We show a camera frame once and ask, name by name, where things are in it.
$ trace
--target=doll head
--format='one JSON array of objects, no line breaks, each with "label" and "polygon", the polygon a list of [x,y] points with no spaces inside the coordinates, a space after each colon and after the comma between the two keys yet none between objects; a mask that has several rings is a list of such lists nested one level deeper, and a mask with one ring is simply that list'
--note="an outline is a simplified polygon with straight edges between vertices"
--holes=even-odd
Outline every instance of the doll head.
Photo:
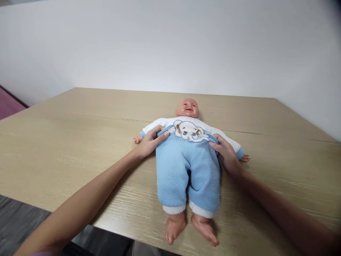
[{"label": "doll head", "polygon": [[176,116],[199,117],[198,103],[191,98],[184,99],[175,110]]}]

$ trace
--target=wooden table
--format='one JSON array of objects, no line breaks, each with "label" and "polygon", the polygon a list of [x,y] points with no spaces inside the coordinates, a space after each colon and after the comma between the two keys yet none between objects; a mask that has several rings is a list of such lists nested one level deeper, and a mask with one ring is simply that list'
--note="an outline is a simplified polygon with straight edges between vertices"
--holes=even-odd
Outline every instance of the wooden table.
[{"label": "wooden table", "polygon": [[[74,88],[0,121],[0,194],[54,211],[135,145],[133,136],[195,98],[201,119],[242,144],[257,178],[332,229],[339,224],[341,148],[272,98]],[[271,218],[223,175],[213,248],[189,223],[169,246],[155,157],[124,178],[99,228],[181,255],[295,255]],[[188,217],[191,210],[187,207]]]}]

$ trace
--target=cartoon elephant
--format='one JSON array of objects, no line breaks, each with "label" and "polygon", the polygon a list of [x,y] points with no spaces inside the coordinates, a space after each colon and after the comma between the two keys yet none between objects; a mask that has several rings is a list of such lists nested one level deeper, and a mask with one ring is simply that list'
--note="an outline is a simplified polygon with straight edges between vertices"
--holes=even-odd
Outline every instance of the cartoon elephant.
[{"label": "cartoon elephant", "polygon": [[176,120],[174,122],[174,127],[175,135],[180,138],[192,142],[201,142],[203,140],[209,140],[209,136],[204,133],[204,130],[201,127],[195,126],[195,124],[192,122]]}]

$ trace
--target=hand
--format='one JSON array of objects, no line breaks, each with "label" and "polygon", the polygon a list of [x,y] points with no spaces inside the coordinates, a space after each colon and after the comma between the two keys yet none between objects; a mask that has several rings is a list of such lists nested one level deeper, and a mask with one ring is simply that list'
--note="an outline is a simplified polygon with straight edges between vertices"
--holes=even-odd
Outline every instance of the hand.
[{"label": "hand", "polygon": [[147,132],[141,143],[136,148],[141,157],[144,158],[150,155],[156,149],[157,145],[168,137],[168,131],[164,132],[159,137],[157,136],[158,132],[162,131],[163,129],[164,127],[159,125]]},{"label": "hand", "polygon": [[135,138],[133,138],[132,141],[133,141],[135,144],[140,144],[140,142],[142,141],[142,136],[139,134],[138,136],[136,136]]},{"label": "hand", "polygon": [[220,163],[224,166],[227,174],[233,179],[238,179],[242,176],[245,170],[238,161],[237,155],[231,146],[223,137],[219,134],[213,134],[213,136],[218,140],[219,144],[210,142],[211,148],[219,153],[218,159]]}]

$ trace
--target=white pant cuff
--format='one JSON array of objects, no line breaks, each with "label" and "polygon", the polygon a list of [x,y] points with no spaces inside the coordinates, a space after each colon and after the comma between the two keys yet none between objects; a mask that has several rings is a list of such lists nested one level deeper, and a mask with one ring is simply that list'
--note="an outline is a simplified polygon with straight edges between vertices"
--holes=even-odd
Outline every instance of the white pant cuff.
[{"label": "white pant cuff", "polygon": [[203,216],[203,217],[208,218],[208,219],[213,218],[214,212],[206,211],[206,210],[200,208],[199,206],[195,205],[192,201],[189,201],[189,207],[192,209],[192,212],[194,212],[200,216]]},{"label": "white pant cuff", "polygon": [[176,207],[163,206],[163,210],[168,214],[179,214],[186,209],[186,204]]}]

